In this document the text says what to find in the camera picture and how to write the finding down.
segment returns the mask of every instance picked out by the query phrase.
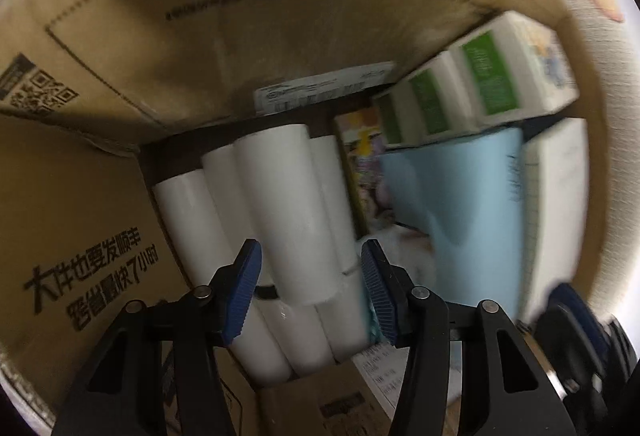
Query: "white book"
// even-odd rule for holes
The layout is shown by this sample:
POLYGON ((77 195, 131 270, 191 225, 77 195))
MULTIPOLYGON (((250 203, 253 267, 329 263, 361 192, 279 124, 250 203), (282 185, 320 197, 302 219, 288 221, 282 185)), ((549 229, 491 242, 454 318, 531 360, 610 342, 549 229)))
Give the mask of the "white book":
POLYGON ((558 283, 574 277, 589 193, 584 119, 564 119, 523 147, 526 239, 518 317, 530 323, 558 283))

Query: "tissue box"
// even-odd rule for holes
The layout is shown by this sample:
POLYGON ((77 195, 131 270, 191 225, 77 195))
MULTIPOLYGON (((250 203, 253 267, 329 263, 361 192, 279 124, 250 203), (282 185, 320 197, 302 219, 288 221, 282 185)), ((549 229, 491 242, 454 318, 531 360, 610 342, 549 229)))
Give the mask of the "tissue box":
POLYGON ((373 98, 387 147, 420 145, 478 131, 449 52, 373 98))
POLYGON ((467 34, 449 52, 481 126, 555 113, 578 97, 556 33, 517 12, 467 34))

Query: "teal object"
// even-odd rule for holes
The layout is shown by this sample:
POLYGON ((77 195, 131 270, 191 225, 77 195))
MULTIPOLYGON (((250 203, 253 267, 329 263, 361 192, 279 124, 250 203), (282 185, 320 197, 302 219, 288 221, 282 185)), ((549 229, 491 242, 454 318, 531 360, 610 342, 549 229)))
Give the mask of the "teal object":
POLYGON ((511 318, 517 314, 524 241, 521 148, 521 130, 510 127, 382 156, 396 217, 431 235, 433 291, 445 301, 476 306, 493 299, 511 318))

